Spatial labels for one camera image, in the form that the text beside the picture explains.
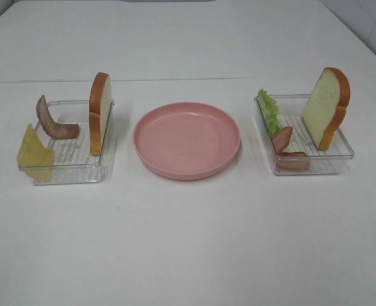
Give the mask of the left clear plastic tray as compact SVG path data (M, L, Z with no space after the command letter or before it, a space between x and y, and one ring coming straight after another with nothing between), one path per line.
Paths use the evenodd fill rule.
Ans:
M109 174L113 168L117 135L113 130L114 103L110 105L110 113L106 126L100 156L90 153L89 134L89 102L87 100L50 101L48 110L54 121L60 124L78 124L80 133L77 138L56 140L48 136L40 122L33 126L43 146L54 151L52 166L20 167L24 170L52 170L50 182L34 180L34 185L77 184L99 182Z

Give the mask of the green lettuce leaf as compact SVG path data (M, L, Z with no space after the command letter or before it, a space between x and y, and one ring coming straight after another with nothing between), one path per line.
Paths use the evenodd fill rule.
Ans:
M259 90L257 99L269 134L270 136L273 136L281 130L278 120L280 108L277 106L276 100L273 99L264 89Z

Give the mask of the yellow cheese slice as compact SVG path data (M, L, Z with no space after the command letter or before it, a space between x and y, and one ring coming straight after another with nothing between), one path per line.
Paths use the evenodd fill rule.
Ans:
M20 167L52 166L54 164L54 151L43 146L32 124L28 124L26 127L17 154L17 163ZM24 170L24 172L40 182L52 180L52 170Z

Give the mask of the pink round plate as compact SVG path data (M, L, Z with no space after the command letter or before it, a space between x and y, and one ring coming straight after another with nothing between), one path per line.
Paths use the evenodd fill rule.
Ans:
M225 111L203 103L172 103L144 115L133 133L134 148L154 173L196 180L227 167L241 144L240 128Z

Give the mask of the clear plastic tray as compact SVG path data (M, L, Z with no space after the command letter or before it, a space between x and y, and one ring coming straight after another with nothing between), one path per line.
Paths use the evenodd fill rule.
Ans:
M77 138L56 140L48 136L40 122L33 126L43 146L54 151L52 166L20 167L24 170L52 170L50 182L34 180L34 185L77 184L99 182L109 174L113 168L117 135L113 130L114 103L110 105L110 113L106 126L100 156L90 153L89 134L89 102L87 100L50 101L48 110L54 121L60 124L78 124L80 133Z
M301 113L306 105L308 94L273 95L280 108L278 115L281 127L292 126L293 134L288 151L303 151L307 154L310 166L305 171L282 170L276 166L278 157L273 146L271 136L261 113L257 97L254 98L256 109L256 124L259 129L262 143L271 166L276 175L332 175L344 171L349 160L354 157L354 151L343 133L337 129L328 150L318 150L305 127Z

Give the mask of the bread slice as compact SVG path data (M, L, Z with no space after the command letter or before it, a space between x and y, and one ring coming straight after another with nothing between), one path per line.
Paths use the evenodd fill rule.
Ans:
M107 73L99 72L95 76L89 97L90 153L94 156L101 155L111 103L110 76Z
M329 149L347 113L350 98L351 88L344 73L338 68L324 68L301 113L317 149Z

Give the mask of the right clear plastic tray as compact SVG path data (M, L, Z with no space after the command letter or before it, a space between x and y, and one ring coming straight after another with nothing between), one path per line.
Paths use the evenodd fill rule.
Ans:
M254 98L256 109L256 124L259 129L262 143L271 166L276 175L332 175L344 171L349 160L354 157L354 151L343 133L337 129L328 150L318 150L305 127L301 113L306 105L308 94L273 95L280 108L278 115L281 127L292 126L293 134L288 151L303 151L307 154L310 166L305 171L282 170L276 166L278 157L273 146L271 136L261 113L257 97Z

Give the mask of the bacon strip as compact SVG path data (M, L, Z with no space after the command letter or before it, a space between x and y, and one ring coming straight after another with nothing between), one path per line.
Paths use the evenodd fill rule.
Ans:
M78 137L80 133L78 124L59 124L53 120L44 95L39 98L36 104L36 113L43 130L53 139L66 140Z
M283 127L273 135L273 146L278 157L275 160L276 166L282 170L305 171L310 166L307 154L303 151L288 151L291 142L293 127Z

